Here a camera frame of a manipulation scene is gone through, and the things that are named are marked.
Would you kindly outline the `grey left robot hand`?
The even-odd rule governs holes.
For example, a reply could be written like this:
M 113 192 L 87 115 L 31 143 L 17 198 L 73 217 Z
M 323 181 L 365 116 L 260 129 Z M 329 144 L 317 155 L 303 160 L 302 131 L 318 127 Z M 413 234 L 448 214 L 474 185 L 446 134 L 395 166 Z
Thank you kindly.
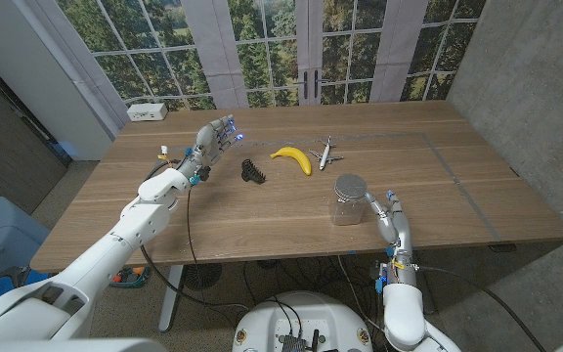
M 232 144 L 240 141 L 232 114 L 215 119 L 204 125 L 197 133 L 193 155 L 202 166 L 212 166 Z

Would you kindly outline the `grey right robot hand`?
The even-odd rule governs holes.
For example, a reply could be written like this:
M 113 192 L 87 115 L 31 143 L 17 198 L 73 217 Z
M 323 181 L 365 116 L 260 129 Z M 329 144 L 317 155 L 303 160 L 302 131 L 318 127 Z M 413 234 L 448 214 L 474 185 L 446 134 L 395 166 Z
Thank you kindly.
M 368 204 L 377 216 L 377 228 L 389 244 L 395 247 L 394 255 L 399 258 L 412 258 L 411 228 L 408 217 L 403 212 L 398 197 L 394 192 L 387 194 L 389 208 L 382 206 L 369 192 L 365 193 Z

